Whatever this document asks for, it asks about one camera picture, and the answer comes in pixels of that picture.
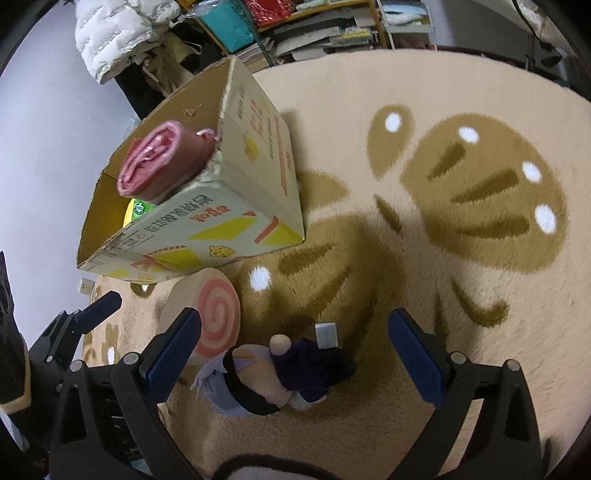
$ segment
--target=blue gripper pad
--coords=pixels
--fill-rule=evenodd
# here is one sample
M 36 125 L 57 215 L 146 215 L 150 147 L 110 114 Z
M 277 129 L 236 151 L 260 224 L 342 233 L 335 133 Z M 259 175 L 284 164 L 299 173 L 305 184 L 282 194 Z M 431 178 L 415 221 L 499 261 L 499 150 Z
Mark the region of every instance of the blue gripper pad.
M 88 305 L 74 318 L 70 325 L 72 331 L 78 335 L 90 332 L 94 327 L 104 322 L 121 308 L 121 295 L 110 291 L 101 298 Z
M 445 397 L 443 374 L 439 367 L 419 340 L 419 332 L 413 331 L 413 326 L 420 330 L 415 323 L 409 325 L 404 315 L 410 315 L 404 309 L 394 310 L 388 319 L 388 337 L 402 359 L 410 378 L 421 398 L 436 407 L 441 405 Z
M 168 330 L 155 336 L 144 349 L 139 373 L 145 379 L 149 403 L 166 401 L 200 337 L 199 313 L 185 308 Z

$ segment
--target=metal screw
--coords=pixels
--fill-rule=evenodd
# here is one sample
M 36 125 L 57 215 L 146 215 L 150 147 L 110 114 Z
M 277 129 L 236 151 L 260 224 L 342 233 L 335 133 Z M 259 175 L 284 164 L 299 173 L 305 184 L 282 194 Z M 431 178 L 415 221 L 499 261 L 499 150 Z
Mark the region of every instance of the metal screw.
M 133 365 L 139 360 L 139 355 L 135 352 L 128 353 L 123 357 L 123 363 L 125 365 Z
M 518 372 L 521 369 L 521 365 L 519 364 L 519 362 L 513 359 L 507 360 L 507 367 L 512 372 Z
M 82 368 L 82 365 L 82 360 L 74 360 L 70 364 L 70 370 L 72 370 L 73 372 L 77 372 L 80 368 Z
M 453 352 L 451 354 L 452 357 L 452 362 L 454 362 L 455 364 L 458 365 L 463 365 L 466 363 L 466 355 L 464 355 L 462 352 Z

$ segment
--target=white spot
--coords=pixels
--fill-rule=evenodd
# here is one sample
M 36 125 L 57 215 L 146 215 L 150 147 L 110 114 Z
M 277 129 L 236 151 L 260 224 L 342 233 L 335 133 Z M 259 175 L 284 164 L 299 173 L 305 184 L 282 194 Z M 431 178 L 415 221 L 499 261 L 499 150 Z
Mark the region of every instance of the white spot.
M 266 267 L 255 267 L 249 275 L 249 281 L 254 291 L 262 291 L 271 285 L 271 272 Z
M 472 127 L 460 127 L 457 129 L 457 134 L 468 143 L 478 143 L 480 135 Z
M 115 348 L 112 346 L 107 350 L 107 361 L 109 362 L 109 365 L 115 363 Z
M 402 126 L 400 113 L 392 112 L 386 117 L 386 130 L 390 133 L 397 132 Z
M 545 203 L 535 208 L 535 221 L 540 229 L 548 235 L 556 231 L 556 215 Z
M 521 164 L 521 170 L 523 175 L 532 183 L 540 183 L 542 180 L 542 172 L 538 167 L 530 161 L 525 161 Z

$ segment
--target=red plastic bag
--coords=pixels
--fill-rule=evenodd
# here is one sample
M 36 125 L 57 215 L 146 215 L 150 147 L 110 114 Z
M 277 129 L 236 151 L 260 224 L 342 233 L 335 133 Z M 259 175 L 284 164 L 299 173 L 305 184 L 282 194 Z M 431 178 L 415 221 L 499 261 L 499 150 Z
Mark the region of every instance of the red plastic bag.
M 290 16 L 296 5 L 291 0 L 244 0 L 259 27 L 265 27 Z

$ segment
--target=rolled pink fabric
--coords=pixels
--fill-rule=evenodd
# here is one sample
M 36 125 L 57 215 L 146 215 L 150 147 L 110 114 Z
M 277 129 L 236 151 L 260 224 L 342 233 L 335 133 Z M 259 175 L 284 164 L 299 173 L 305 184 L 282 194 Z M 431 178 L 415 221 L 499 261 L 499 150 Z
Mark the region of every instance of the rolled pink fabric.
M 164 122 L 143 140 L 134 139 L 119 171 L 119 194 L 162 203 L 205 168 L 217 141 L 209 128 L 195 133 L 176 120 Z

